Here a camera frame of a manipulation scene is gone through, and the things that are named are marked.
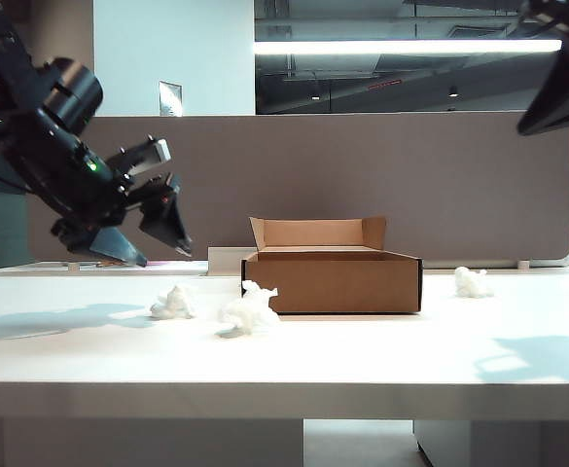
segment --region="gray desk partition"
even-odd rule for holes
[[[195,257],[251,246],[248,216],[350,218],[385,214],[386,248],[431,262],[561,258],[569,251],[569,129],[516,134],[516,112],[102,117],[84,135],[103,157],[148,133],[167,139],[183,181]],[[39,260],[70,258],[49,229],[57,216],[29,198]],[[149,259],[178,259],[137,230]]]

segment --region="table surface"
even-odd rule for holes
[[[425,271],[419,314],[222,339],[238,277],[0,274],[0,416],[569,419],[569,268],[487,280],[462,299]],[[175,283],[198,318],[151,320]]]

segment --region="crumpled paper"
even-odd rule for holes
[[[175,285],[166,295],[150,307],[153,319],[194,318],[191,304],[191,290],[188,285]]]
[[[277,289],[268,290],[252,280],[244,280],[241,287],[245,294],[222,308],[221,321],[231,327],[217,333],[223,338],[236,338],[269,331],[280,318],[268,305],[271,297],[277,297]]]
[[[487,271],[481,269],[479,273],[465,267],[455,270],[455,287],[457,297],[482,299],[492,297],[494,292],[487,284]]]

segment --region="ceiling light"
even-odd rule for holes
[[[560,46],[559,40],[544,39],[255,42],[254,54],[535,54],[556,52]]]

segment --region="open cardboard box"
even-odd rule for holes
[[[258,252],[241,277],[277,287],[279,314],[420,311],[422,260],[383,251],[385,217],[250,221]]]

